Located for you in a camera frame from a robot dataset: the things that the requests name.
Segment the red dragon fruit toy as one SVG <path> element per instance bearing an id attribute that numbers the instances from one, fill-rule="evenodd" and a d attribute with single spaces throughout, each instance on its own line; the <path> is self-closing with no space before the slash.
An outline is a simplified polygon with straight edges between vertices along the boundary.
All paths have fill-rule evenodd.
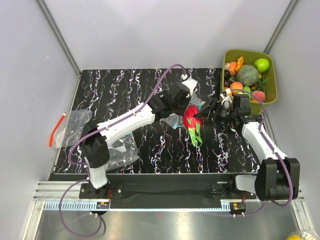
<path id="1" fill-rule="evenodd" d="M 194 147 L 200 147 L 203 144 L 200 131 L 203 127 L 204 121 L 202 119 L 195 118 L 195 115 L 199 112 L 200 111 L 196 106 L 190 105 L 186 108 L 182 117 L 183 126 L 187 129 L 191 143 Z"/>

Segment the clear bag teal zipper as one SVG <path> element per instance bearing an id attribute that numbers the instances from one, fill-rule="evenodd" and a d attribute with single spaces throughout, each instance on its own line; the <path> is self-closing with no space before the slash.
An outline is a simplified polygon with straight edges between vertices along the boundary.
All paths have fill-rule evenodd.
<path id="1" fill-rule="evenodd" d="M 195 93 L 193 93 L 190 98 L 190 102 L 188 103 L 187 107 L 185 108 L 182 114 L 172 113 L 169 117 L 164 118 L 163 121 L 174 130 L 177 128 L 183 128 L 183 117 L 187 108 L 189 106 L 194 106 L 200 111 L 205 105 L 205 103 L 205 101 L 201 100 Z"/>

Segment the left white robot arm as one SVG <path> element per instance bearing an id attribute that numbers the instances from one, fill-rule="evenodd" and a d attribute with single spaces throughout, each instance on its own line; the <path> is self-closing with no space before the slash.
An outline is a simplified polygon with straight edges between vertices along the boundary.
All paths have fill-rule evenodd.
<path id="1" fill-rule="evenodd" d="M 109 147 L 122 136 L 171 115 L 182 116 L 189 105 L 197 81 L 188 78 L 153 95 L 150 100 L 112 120 L 99 124 L 86 123 L 80 149 L 87 164 L 90 192 L 97 198 L 108 193 L 106 166 Z"/>

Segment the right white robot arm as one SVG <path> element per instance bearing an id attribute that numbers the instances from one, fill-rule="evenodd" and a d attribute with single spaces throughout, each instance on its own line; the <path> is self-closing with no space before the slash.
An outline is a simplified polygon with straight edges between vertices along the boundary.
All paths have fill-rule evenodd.
<path id="1" fill-rule="evenodd" d="M 230 107 L 215 98 L 194 117 L 210 121 L 215 127 L 223 123 L 233 124 L 258 157 L 260 167 L 256 175 L 239 174 L 227 185 L 230 197 L 236 199 L 248 192 L 260 201 L 276 204 L 284 201 L 286 205 L 298 197 L 300 163 L 283 153 L 266 133 L 262 120 L 251 114 L 248 95 L 236 94 Z"/>

